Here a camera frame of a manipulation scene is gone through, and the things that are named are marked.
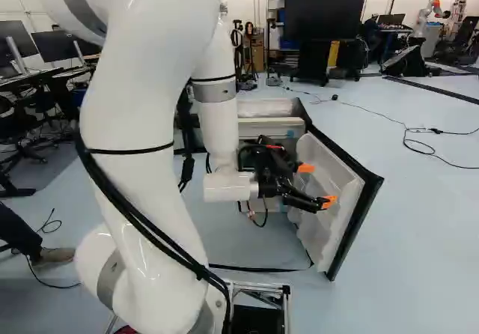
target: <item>black cable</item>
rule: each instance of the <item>black cable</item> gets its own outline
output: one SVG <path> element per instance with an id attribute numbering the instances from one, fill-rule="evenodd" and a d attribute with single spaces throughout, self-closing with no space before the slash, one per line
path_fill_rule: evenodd
<path id="1" fill-rule="evenodd" d="M 251 221 L 254 223 L 254 225 L 256 225 L 258 228 L 264 228 L 264 226 L 268 222 L 269 212 L 268 212 L 268 207 L 266 206 L 266 199 L 264 197 L 263 197 L 263 203 L 264 203 L 264 221 L 263 221 L 263 224 L 258 224 L 256 222 L 256 220 L 251 219 Z M 246 202 L 246 205 L 248 206 L 248 210 L 251 212 L 251 207 L 249 205 L 249 201 Z"/>
<path id="2" fill-rule="evenodd" d="M 295 92 L 299 92 L 299 93 L 305 93 L 305 94 L 310 94 L 308 92 L 301 92 L 301 91 L 295 91 Z M 401 124 L 403 127 L 404 127 L 404 135 L 403 135 L 403 146 L 406 147 L 407 149 L 409 149 L 410 151 L 414 151 L 418 154 L 422 154 L 422 155 L 425 155 L 425 156 L 431 156 L 431 157 L 435 157 L 437 158 L 438 160 L 441 160 L 442 162 L 448 164 L 449 166 L 452 166 L 452 167 L 455 167 L 455 168 L 461 168 L 461 169 L 479 169 L 479 167 L 467 167 L 467 166 L 460 166 L 458 164 L 455 164 L 455 163 L 452 163 L 452 162 L 449 162 L 447 160 L 445 160 L 444 158 L 442 158 L 441 156 L 438 156 L 436 154 L 436 149 L 430 145 L 428 145 L 427 143 L 424 143 L 424 142 L 421 142 L 421 141 L 417 141 L 415 139 L 409 139 L 407 138 L 407 133 L 434 133 L 434 134 L 449 134 L 449 135 L 453 135 L 453 136 L 469 136 L 471 134 L 474 134 L 476 132 L 479 132 L 479 128 L 477 128 L 476 130 L 472 130 L 471 132 L 465 132 L 465 133 L 458 133 L 458 132 L 448 132 L 448 131 L 444 131 L 444 130 L 438 130 L 437 128 L 426 128 L 426 127 L 407 127 L 407 125 L 404 123 L 404 122 L 401 122 L 401 121 L 397 121 L 393 118 L 390 118 L 388 117 L 387 115 L 384 115 L 383 113 L 378 113 L 378 112 L 375 112 L 375 111 L 371 111 L 369 109 L 366 109 L 364 107 L 361 107 L 361 106 L 357 106 L 356 104 L 351 104 L 351 103 L 345 103 L 345 102 L 341 102 L 339 100 L 335 101 L 335 102 L 338 102 L 340 104 L 343 104 L 345 106 L 350 106 L 350 107 L 355 107 L 355 108 L 358 108 L 358 109 L 361 109 L 365 112 L 368 112 L 368 113 L 371 113 L 371 114 L 374 114 L 374 115 L 378 115 L 380 117 L 383 117 L 384 119 L 387 119 L 388 121 L 391 121 L 391 122 L 394 122 L 394 123 L 397 123 L 397 124 Z M 417 148 L 413 148 L 410 144 L 411 143 L 416 143 L 418 145 L 423 145 L 425 148 L 428 149 L 428 151 L 421 151 Z"/>
<path id="3" fill-rule="evenodd" d="M 208 270 L 204 265 L 197 262 L 187 251 L 172 240 L 165 232 L 157 228 L 146 216 L 138 211 L 108 179 L 103 170 L 97 165 L 95 159 L 88 153 L 81 136 L 77 133 L 76 148 L 79 153 L 85 169 L 91 179 L 98 186 L 105 197 L 115 206 L 115 208 L 135 227 L 145 238 L 147 238 L 156 248 L 165 253 L 168 257 L 181 264 L 186 269 L 196 274 L 198 280 L 205 280 L 208 284 L 216 288 L 225 297 L 226 312 L 223 333 L 228 333 L 231 313 L 231 299 L 226 283 L 215 273 Z"/>
<path id="4" fill-rule="evenodd" d="M 207 154 L 207 160 L 206 160 L 206 170 L 207 170 L 207 174 L 211 174 L 211 173 L 213 173 L 213 171 L 211 170 L 211 165 L 210 165 L 210 154 L 209 154 L 209 153 Z"/>
<path id="5" fill-rule="evenodd" d="M 42 224 L 41 227 L 39 227 L 35 232 L 38 233 L 38 232 L 42 232 L 44 234 L 50 234 L 50 233 L 53 233 L 54 231 L 57 231 L 61 225 L 63 224 L 63 222 L 59 219 L 56 219 L 56 220 L 52 220 L 50 221 L 50 219 L 52 218 L 53 216 L 53 213 L 55 212 L 55 208 L 52 209 L 52 212 L 50 212 L 50 215 L 48 216 L 47 220 Z M 49 225 L 53 224 L 53 223 L 58 223 L 58 226 L 50 231 L 46 231 L 45 228 L 48 227 Z M 35 271 L 33 270 L 33 267 L 31 266 L 31 263 L 30 263 L 30 260 L 28 259 L 27 256 L 25 256 L 25 259 L 27 260 L 27 263 L 28 263 L 28 268 L 30 268 L 30 271 L 31 271 L 31 274 L 33 274 L 33 277 L 37 280 L 37 282 L 39 282 L 40 284 L 42 285 L 45 285 L 46 287 L 49 287 L 49 288 L 54 288 L 54 289 L 71 289 L 71 288 L 75 288 L 75 287 L 78 287 L 79 285 L 81 285 L 82 283 L 76 283 L 76 284 L 73 284 L 73 285 L 68 285 L 66 287 L 61 287 L 59 285 L 53 285 L 53 284 L 48 284 L 48 283 L 45 283 L 43 280 L 41 280 L 40 278 L 38 278 L 37 274 L 35 273 Z"/>
<path id="6" fill-rule="evenodd" d="M 178 189 L 180 190 L 180 193 L 183 192 L 183 190 L 185 190 L 186 186 L 188 185 L 188 183 L 185 183 L 183 181 L 179 182 L 178 183 Z"/>
<path id="7" fill-rule="evenodd" d="M 57 231 L 58 229 L 60 229 L 60 227 L 63 225 L 63 222 L 60 219 L 50 221 L 54 212 L 55 212 L 55 208 L 52 209 L 52 212 L 50 213 L 48 219 L 42 224 L 42 226 L 39 227 L 38 230 L 36 230 L 37 233 L 42 232 L 44 234 L 50 234 L 50 233 L 53 233 L 54 231 Z M 54 229 L 46 231 L 45 228 L 48 227 L 49 225 L 52 225 L 53 223 L 58 223 L 58 226 L 55 227 Z"/>
<path id="8" fill-rule="evenodd" d="M 82 285 L 82 283 L 76 283 L 76 284 L 73 284 L 73 285 L 68 285 L 67 287 L 61 287 L 61 286 L 59 286 L 59 285 L 53 285 L 53 284 L 45 283 L 43 280 L 41 280 L 40 278 L 38 278 L 37 274 L 35 274 L 35 271 L 34 271 L 33 268 L 31 267 L 31 263 L 30 263 L 29 259 L 28 259 L 26 256 L 25 256 L 25 259 L 27 260 L 28 267 L 30 268 L 31 274 L 33 274 L 33 276 L 35 277 L 35 279 L 37 280 L 37 282 L 39 282 L 39 283 L 42 284 L 42 285 L 45 285 L 45 286 L 48 287 L 48 288 L 54 288 L 54 289 L 71 289 L 71 288 L 75 288 L 75 287 L 78 287 L 78 286 Z"/>

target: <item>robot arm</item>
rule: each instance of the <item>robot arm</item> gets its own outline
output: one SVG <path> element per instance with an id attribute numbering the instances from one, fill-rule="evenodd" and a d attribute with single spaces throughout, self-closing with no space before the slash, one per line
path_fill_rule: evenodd
<path id="1" fill-rule="evenodd" d="M 42 1 L 61 27 L 104 43 L 82 104 L 79 153 L 105 224 L 77 249 L 80 279 L 142 334 L 221 333 L 228 288 L 207 269 L 177 188 L 172 143 L 177 101 L 192 78 L 214 163 L 204 181 L 205 199 L 258 197 L 254 175 L 237 170 L 233 50 L 219 19 L 220 1 Z M 266 166 L 280 168 L 280 154 Z M 282 182 L 270 183 L 270 195 L 290 201 L 299 196 L 302 205 L 316 201 L 290 188 L 287 175 L 280 177 Z"/>
<path id="2" fill-rule="evenodd" d="M 442 11 L 440 0 L 432 0 L 429 2 L 426 8 L 419 11 L 418 20 L 414 27 L 413 37 L 424 37 L 424 29 L 426 28 L 427 18 L 434 11 L 435 18 L 449 18 L 450 11 Z"/>

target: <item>cardboard box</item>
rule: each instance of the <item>cardboard box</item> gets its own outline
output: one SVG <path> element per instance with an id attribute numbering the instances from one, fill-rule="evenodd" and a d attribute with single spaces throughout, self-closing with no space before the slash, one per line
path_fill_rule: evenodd
<path id="1" fill-rule="evenodd" d="M 257 72 L 264 71 L 264 47 L 263 46 L 254 46 L 251 48 L 253 52 L 253 63 Z"/>

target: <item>cable on floor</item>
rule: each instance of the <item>cable on floor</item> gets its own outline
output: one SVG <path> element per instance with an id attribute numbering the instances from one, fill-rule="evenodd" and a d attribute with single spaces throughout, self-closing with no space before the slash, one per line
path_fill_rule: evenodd
<path id="1" fill-rule="evenodd" d="M 321 100 L 316 94 L 311 94 L 309 92 L 304 92 L 304 91 L 296 91 L 296 90 L 292 90 L 288 87 L 286 87 L 284 89 L 286 89 L 288 91 L 292 91 L 292 92 L 309 94 L 309 95 L 312 95 L 312 96 L 315 96 L 316 98 L 318 98 L 317 102 L 311 102 L 311 104 L 318 104 L 318 103 L 324 103 L 324 102 L 330 102 L 330 101 L 338 102 L 338 103 L 340 103 L 342 105 L 345 105 L 345 106 L 354 107 L 354 108 L 357 108 L 357 109 L 361 109 L 365 112 L 371 113 L 373 115 L 378 115 L 378 116 L 383 117 L 384 119 L 387 119 L 388 121 L 394 122 L 396 124 L 401 124 L 404 127 L 403 146 L 406 147 L 407 149 L 409 149 L 410 151 L 413 151 L 413 152 L 416 152 L 416 153 L 419 153 L 419 154 L 422 154 L 422 155 L 425 155 L 425 156 L 435 157 L 438 160 L 441 160 L 442 162 L 444 162 L 447 165 L 452 166 L 454 168 L 479 169 L 479 167 L 460 166 L 456 163 L 449 162 L 448 160 L 444 159 L 443 157 L 438 156 L 436 154 L 436 149 L 434 147 L 432 147 L 431 145 L 429 145 L 427 143 L 424 143 L 424 142 L 421 142 L 421 141 L 417 141 L 415 139 L 407 138 L 408 133 L 429 133 L 429 134 L 433 133 L 433 134 L 436 134 L 436 135 L 448 134 L 448 135 L 452 135 L 452 136 L 469 136 L 471 134 L 474 134 L 474 133 L 478 132 L 479 128 L 477 128 L 476 130 L 472 130 L 471 132 L 458 133 L 458 132 L 448 132 L 448 131 L 445 131 L 445 130 L 438 130 L 437 128 L 407 127 L 407 125 L 402 121 L 397 121 L 393 118 L 388 117 L 387 115 L 384 115 L 383 113 L 378 113 L 378 112 L 375 112 L 375 111 L 371 111 L 370 109 L 366 109 L 364 107 L 357 106 L 356 104 L 341 102 L 340 100 Z M 414 148 L 412 146 L 413 143 L 416 143 L 417 145 L 422 145 L 422 146 L 424 146 L 425 149 L 422 151 L 420 149 Z"/>
<path id="2" fill-rule="evenodd" d="M 35 232 L 36 233 L 39 233 L 39 232 L 42 232 L 44 234 L 50 234 L 50 233 L 53 233 L 54 231 L 57 231 L 58 229 L 60 229 L 60 227 L 62 226 L 63 222 L 59 219 L 55 219 L 55 220 L 50 220 L 53 216 L 53 213 L 55 212 L 55 208 L 52 209 L 52 212 L 50 212 L 50 215 L 48 216 L 47 220 L 42 224 L 41 227 L 39 227 Z M 54 224 L 54 223 L 57 223 L 57 226 L 53 229 L 50 229 L 50 230 L 45 230 L 47 227 L 49 227 L 50 225 Z M 40 278 L 38 278 L 37 274 L 35 273 L 35 271 L 33 270 L 33 267 L 31 266 L 31 262 L 30 260 L 28 259 L 27 256 L 25 256 L 25 259 L 27 260 L 27 263 L 28 263 L 28 268 L 30 268 L 30 271 L 31 271 L 31 274 L 33 274 L 33 277 L 37 280 L 37 282 L 39 282 L 41 285 L 45 285 L 46 287 L 48 288 L 54 288 L 54 289 L 71 289 L 71 288 L 75 288 L 75 287 L 78 287 L 80 286 L 82 283 L 78 282 L 76 284 L 73 284 L 73 285 L 68 285 L 66 287 L 62 287 L 60 285 L 53 285 L 53 284 L 48 284 L 46 282 L 44 282 L 43 280 L 41 280 Z"/>
<path id="3" fill-rule="evenodd" d="M 55 220 L 50 221 L 54 212 L 55 212 L 55 208 L 52 209 L 52 212 L 50 213 L 48 219 L 42 224 L 42 226 L 39 227 L 38 230 L 36 230 L 37 233 L 42 232 L 44 234 L 50 234 L 50 233 L 53 233 L 54 231 L 57 231 L 58 229 L 60 229 L 60 227 L 63 225 L 63 222 L 60 219 L 55 219 Z M 47 228 L 50 225 L 55 224 L 55 223 L 57 224 L 57 226 L 54 227 L 53 229 L 50 229 L 50 230 L 45 229 L 45 228 Z"/>
<path id="4" fill-rule="evenodd" d="M 211 170 L 210 154 L 209 153 L 207 154 L 207 160 L 206 160 L 206 165 L 205 166 L 206 166 L 207 174 L 213 173 L 213 171 Z"/>
<path id="5" fill-rule="evenodd" d="M 37 274 L 33 270 L 33 267 L 31 266 L 30 260 L 26 256 L 25 256 L 25 259 L 27 260 L 28 268 L 30 268 L 31 274 L 33 274 L 33 276 L 35 277 L 37 282 L 39 282 L 41 285 L 45 285 L 48 288 L 54 288 L 54 289 L 71 289 L 71 288 L 76 288 L 76 287 L 82 285 L 82 283 L 80 283 L 80 282 L 76 283 L 76 284 L 73 284 L 73 285 L 68 285 L 67 287 L 61 287 L 60 285 L 48 284 L 48 283 L 44 282 L 42 279 L 38 278 Z"/>
<path id="6" fill-rule="evenodd" d="M 266 225 L 266 223 L 268 222 L 268 215 L 269 215 L 269 212 L 268 212 L 268 207 L 266 206 L 266 199 L 264 198 L 263 196 L 263 203 L 264 203 L 264 221 L 262 224 L 258 224 L 258 222 L 256 222 L 256 220 L 254 220 L 254 218 L 250 218 L 251 221 L 253 222 L 254 225 L 256 225 L 258 228 L 264 228 L 264 226 Z M 249 201 L 246 202 L 246 205 L 248 206 L 248 211 L 249 213 L 252 213 L 252 210 L 251 210 L 251 206 L 250 206 L 250 203 Z"/>

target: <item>monitor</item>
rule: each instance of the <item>monitor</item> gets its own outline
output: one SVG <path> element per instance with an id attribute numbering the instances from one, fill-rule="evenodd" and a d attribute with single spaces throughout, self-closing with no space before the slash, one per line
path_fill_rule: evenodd
<path id="1" fill-rule="evenodd" d="M 15 69 L 15 67 L 12 64 L 6 64 L 6 65 L 1 65 L 0 66 L 0 78 L 1 79 L 9 79 L 13 78 L 16 76 L 19 76 L 21 73 L 19 73 L 18 70 Z"/>
<path id="2" fill-rule="evenodd" d="M 83 55 L 96 55 L 101 52 L 101 47 L 81 40 L 66 31 L 37 32 L 32 33 L 31 36 L 45 62 L 78 58 L 78 52 L 73 43 L 75 40 Z"/>
<path id="3" fill-rule="evenodd" d="M 285 0 L 287 40 L 346 40 L 356 38 L 364 0 Z"/>
<path id="4" fill-rule="evenodd" d="M 75 37 L 75 39 L 78 42 L 80 51 L 82 51 L 83 55 L 97 55 L 98 53 L 102 52 L 102 47 L 96 44 L 87 42 L 86 40 L 82 40 L 78 37 Z"/>
<path id="5" fill-rule="evenodd" d="M 29 57 L 38 53 L 38 49 L 22 21 L 0 21 L 0 39 L 6 37 L 13 38 L 22 57 Z"/>
<path id="6" fill-rule="evenodd" d="M 45 62 L 63 61 L 78 57 L 73 45 L 73 38 L 65 31 L 32 33 L 40 55 Z"/>
<path id="7" fill-rule="evenodd" d="M 382 14 L 377 19 L 378 25 L 402 25 L 406 17 L 405 13 L 402 14 Z"/>
<path id="8" fill-rule="evenodd" d="M 7 40 L 0 38 L 0 67 L 8 66 L 14 59 Z"/>

